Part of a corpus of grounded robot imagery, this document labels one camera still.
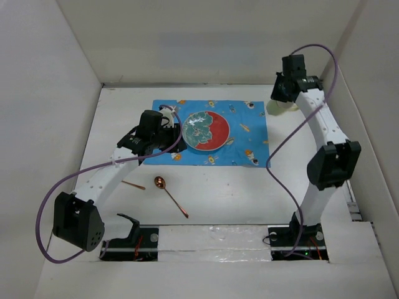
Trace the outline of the pale yellow paper cup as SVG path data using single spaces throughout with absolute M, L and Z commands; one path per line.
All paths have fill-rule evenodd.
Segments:
M 280 102 L 277 100 L 269 100 L 266 105 L 266 111 L 269 115 L 278 116 L 285 112 L 295 112 L 299 107 L 292 102 Z

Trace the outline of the copper spoon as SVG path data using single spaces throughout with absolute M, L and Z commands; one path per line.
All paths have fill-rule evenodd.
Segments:
M 155 186 L 158 189 L 162 189 L 162 190 L 164 190 L 167 193 L 167 195 L 175 203 L 175 205 L 180 210 L 180 212 L 188 219 L 189 218 L 189 214 L 183 209 L 183 207 L 175 200 L 175 198 L 166 189 L 166 181 L 161 176 L 157 176 L 157 177 L 154 178 L 154 183 L 155 183 Z

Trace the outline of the red and teal plate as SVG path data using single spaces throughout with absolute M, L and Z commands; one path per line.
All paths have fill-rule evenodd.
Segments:
M 228 121 L 212 111 L 192 113 L 183 123 L 183 139 L 194 150 L 216 151 L 224 146 L 229 135 Z

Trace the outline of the blue patterned cloth napkin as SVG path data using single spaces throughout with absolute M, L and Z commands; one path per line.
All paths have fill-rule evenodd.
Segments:
M 252 166 L 265 167 L 269 158 L 267 125 L 263 102 L 231 100 L 154 100 L 153 110 L 160 105 L 174 107 L 182 125 L 190 114 L 212 111 L 225 117 L 230 135 L 216 151 L 198 151 L 187 145 L 180 153 L 162 153 L 144 161 L 152 165 Z

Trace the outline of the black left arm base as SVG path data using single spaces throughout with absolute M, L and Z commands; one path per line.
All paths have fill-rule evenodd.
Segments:
M 126 214 L 117 216 L 131 224 L 127 235 L 103 241 L 99 259 L 104 262 L 156 262 L 158 260 L 158 226 L 144 226 Z

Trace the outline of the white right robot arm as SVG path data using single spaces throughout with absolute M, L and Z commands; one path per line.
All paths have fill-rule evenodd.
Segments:
M 360 152 L 360 143 L 350 141 L 339 128 L 325 101 L 322 82 L 308 76 L 302 54 L 282 58 L 282 72 L 277 73 L 271 98 L 294 103 L 305 116 L 316 144 L 316 154 L 307 164 L 309 187 L 296 212 L 297 224 L 288 230 L 295 245 L 303 245 L 310 237 L 308 227 L 320 223 L 322 213 L 336 189 L 349 180 Z

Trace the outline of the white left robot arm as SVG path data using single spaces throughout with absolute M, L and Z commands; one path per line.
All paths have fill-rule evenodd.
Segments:
M 60 193 L 54 203 L 53 234 L 86 251 L 93 251 L 105 233 L 100 208 L 125 177 L 144 160 L 186 149 L 176 109 L 160 105 L 145 110 L 139 124 L 117 143 L 109 161 L 70 194 Z

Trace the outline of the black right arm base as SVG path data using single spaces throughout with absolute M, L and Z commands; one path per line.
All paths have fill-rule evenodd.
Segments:
M 296 214 L 288 225 L 272 225 L 262 240 L 270 246 L 272 261 L 325 260 L 329 259 L 321 223 L 303 225 Z

